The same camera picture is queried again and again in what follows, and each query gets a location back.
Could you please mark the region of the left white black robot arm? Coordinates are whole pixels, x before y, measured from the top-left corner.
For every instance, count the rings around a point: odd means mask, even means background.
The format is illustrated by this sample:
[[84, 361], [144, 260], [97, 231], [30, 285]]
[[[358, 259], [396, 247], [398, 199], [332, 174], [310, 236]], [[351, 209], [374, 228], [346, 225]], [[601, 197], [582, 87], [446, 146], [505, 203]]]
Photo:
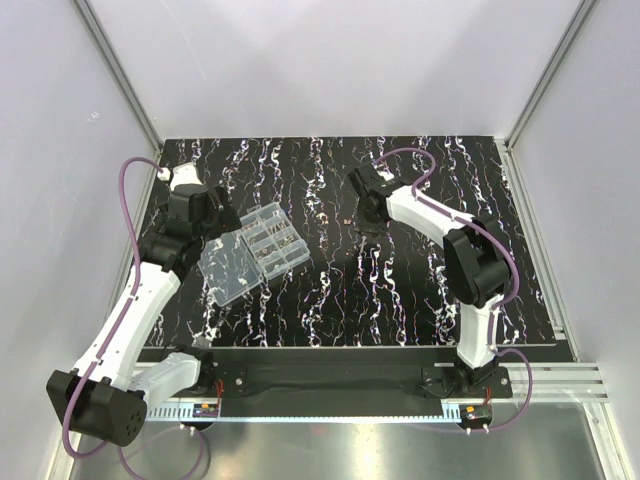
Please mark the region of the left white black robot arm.
[[209, 188], [193, 163], [158, 168], [169, 197], [156, 227], [143, 236], [128, 230], [133, 265], [124, 291], [96, 339], [68, 371], [54, 371], [46, 392], [62, 427], [67, 453], [80, 457], [73, 432], [127, 446], [146, 415], [174, 394], [210, 390], [213, 356], [203, 347], [183, 347], [141, 373], [134, 368], [152, 327], [201, 260], [208, 242], [240, 229], [222, 186]]

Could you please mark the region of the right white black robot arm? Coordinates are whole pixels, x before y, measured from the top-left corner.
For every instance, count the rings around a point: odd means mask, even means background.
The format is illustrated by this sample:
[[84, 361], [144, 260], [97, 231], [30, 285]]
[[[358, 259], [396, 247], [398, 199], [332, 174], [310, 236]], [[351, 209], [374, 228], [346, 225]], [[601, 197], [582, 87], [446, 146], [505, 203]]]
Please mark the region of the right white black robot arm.
[[417, 182], [382, 174], [372, 164], [359, 165], [347, 178], [366, 226], [402, 223], [443, 250], [447, 288], [460, 303], [460, 338], [449, 382], [465, 394], [486, 387], [498, 367], [497, 311], [513, 298], [507, 288], [519, 287], [515, 262], [497, 239], [497, 219], [453, 210], [422, 194]]

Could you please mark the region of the clear plastic compartment box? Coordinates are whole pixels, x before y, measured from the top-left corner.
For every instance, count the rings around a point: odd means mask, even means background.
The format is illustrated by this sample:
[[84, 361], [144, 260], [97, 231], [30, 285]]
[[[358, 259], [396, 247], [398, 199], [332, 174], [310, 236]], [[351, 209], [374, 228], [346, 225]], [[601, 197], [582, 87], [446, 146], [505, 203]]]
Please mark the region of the clear plastic compartment box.
[[198, 262], [208, 294], [225, 307], [310, 258], [305, 240], [277, 202], [255, 206], [241, 228], [207, 242]]

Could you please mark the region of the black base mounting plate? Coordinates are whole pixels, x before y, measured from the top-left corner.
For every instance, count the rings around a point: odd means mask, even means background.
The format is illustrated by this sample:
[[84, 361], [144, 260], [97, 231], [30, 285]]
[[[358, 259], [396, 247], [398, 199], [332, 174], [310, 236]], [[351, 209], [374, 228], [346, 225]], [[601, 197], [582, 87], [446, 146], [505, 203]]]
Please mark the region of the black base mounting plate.
[[165, 347], [143, 350], [159, 361], [171, 353], [202, 353], [231, 397], [262, 393], [392, 390], [437, 399], [509, 399], [507, 369], [491, 361], [471, 374], [453, 347]]

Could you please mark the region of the left aluminium frame post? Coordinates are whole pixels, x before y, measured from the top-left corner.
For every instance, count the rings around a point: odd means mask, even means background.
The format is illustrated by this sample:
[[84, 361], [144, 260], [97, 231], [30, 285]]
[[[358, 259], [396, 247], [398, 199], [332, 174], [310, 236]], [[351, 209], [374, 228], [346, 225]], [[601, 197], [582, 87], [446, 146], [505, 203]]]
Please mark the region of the left aluminium frame post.
[[164, 141], [157, 133], [149, 115], [143, 107], [93, 5], [87, 0], [71, 0], [70, 3], [91, 37], [112, 80], [115, 82], [130, 113], [133, 115], [137, 126], [142, 131], [153, 152], [157, 154], [161, 151]]

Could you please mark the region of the aluminium frame post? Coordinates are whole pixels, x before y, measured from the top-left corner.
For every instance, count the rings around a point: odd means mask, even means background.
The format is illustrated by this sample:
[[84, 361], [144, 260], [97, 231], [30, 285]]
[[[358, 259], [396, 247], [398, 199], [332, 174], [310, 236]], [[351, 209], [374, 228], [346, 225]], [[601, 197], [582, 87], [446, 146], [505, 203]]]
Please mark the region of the aluminium frame post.
[[71, 0], [70, 3], [91, 37], [112, 80], [115, 82], [130, 113], [133, 115], [137, 126], [142, 131], [153, 152], [157, 154], [161, 151], [164, 141], [157, 133], [149, 115], [143, 107], [93, 5], [87, 0]]
[[509, 134], [504, 138], [504, 145], [508, 152], [514, 150], [522, 137], [538, 106], [544, 99], [553, 80], [598, 5], [598, 0], [581, 0], [578, 3], [516, 122]]

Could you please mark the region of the right aluminium frame post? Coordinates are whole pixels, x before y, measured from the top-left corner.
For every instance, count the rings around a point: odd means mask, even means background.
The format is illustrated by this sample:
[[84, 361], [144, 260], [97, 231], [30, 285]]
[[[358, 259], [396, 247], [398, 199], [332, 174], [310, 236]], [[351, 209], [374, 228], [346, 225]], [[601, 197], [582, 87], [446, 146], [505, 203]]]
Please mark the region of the right aluminium frame post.
[[538, 106], [544, 99], [553, 80], [598, 5], [598, 0], [581, 0], [578, 3], [516, 122], [509, 134], [504, 138], [504, 145], [508, 152], [514, 150], [522, 137]]

